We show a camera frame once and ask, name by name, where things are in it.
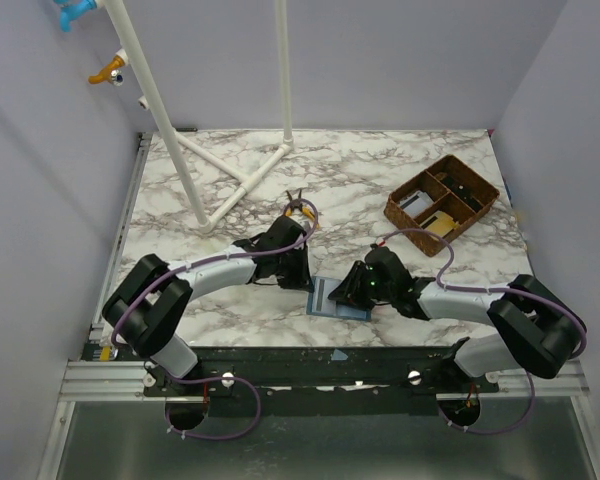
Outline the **blue card holder wallet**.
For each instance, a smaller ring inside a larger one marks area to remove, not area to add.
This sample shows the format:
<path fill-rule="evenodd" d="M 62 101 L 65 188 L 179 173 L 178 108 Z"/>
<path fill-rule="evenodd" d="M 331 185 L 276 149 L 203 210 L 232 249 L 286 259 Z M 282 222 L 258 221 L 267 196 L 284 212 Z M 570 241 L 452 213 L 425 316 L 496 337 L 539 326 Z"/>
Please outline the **blue card holder wallet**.
<path fill-rule="evenodd" d="M 341 320 L 368 322 L 371 320 L 369 310 L 360 310 L 329 299 L 329 295 L 341 283 L 340 279 L 314 276 L 314 290 L 308 295 L 306 314 Z"/>

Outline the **white grey striped card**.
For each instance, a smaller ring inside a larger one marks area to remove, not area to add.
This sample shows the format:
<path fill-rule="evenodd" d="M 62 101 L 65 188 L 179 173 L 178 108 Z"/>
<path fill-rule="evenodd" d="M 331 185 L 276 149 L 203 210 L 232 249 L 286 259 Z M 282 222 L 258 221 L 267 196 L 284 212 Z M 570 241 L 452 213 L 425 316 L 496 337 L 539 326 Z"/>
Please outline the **white grey striped card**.
<path fill-rule="evenodd" d="M 316 314 L 335 316 L 337 303 L 329 299 L 329 295 L 338 287 L 340 281 L 337 279 L 317 277 L 313 297 L 313 312 Z"/>

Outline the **gold striped credit card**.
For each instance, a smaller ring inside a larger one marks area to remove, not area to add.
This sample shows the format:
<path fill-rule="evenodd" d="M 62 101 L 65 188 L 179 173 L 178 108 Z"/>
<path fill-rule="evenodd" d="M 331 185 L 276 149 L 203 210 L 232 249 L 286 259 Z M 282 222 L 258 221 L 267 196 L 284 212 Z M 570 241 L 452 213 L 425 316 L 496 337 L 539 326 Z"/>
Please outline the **gold striped credit card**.
<path fill-rule="evenodd" d="M 428 217 L 420 227 L 425 230 L 430 230 L 432 232 L 439 232 L 444 230 L 448 225 L 447 214 L 445 212 L 435 212 L 430 217 Z"/>

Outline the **gold VIP credit card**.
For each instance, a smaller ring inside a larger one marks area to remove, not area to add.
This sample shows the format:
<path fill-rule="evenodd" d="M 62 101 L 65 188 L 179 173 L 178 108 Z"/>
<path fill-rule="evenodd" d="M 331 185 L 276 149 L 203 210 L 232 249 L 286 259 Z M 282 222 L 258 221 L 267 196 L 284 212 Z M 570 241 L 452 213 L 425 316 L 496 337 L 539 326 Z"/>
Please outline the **gold VIP credit card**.
<path fill-rule="evenodd" d="M 458 223 L 446 212 L 437 212 L 425 221 L 422 228 L 440 237 L 446 237 L 453 232 L 457 226 Z"/>

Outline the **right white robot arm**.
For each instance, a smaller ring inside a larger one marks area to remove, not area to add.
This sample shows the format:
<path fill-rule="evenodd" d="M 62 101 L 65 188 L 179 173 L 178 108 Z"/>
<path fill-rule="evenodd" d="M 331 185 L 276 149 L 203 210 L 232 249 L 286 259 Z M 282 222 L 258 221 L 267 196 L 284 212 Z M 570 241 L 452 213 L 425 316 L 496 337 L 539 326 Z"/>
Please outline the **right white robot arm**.
<path fill-rule="evenodd" d="M 447 355 L 440 379 L 454 392 L 499 370 L 522 368 L 552 379 L 586 346 L 584 322 L 531 275 L 487 287 L 444 285 L 438 278 L 411 275 L 384 246 L 373 247 L 356 261 L 329 299 L 360 310 L 387 303 L 412 319 L 455 319 L 494 327 L 494 335 L 460 340 Z"/>

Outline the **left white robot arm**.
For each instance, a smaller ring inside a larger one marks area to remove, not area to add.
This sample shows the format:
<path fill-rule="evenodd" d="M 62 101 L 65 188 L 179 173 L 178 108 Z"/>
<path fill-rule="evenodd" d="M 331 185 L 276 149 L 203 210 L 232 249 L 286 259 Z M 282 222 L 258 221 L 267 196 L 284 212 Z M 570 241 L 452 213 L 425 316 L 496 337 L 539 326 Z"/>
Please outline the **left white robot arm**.
<path fill-rule="evenodd" d="M 233 242 L 193 262 L 143 256 L 105 302 L 101 315 L 113 328 L 111 343 L 128 345 L 167 372 L 181 395 L 202 380 L 198 357 L 176 329 L 189 303 L 224 288 L 273 278 L 286 290 L 311 292 L 308 238 L 314 230 L 282 215 L 263 233 Z"/>

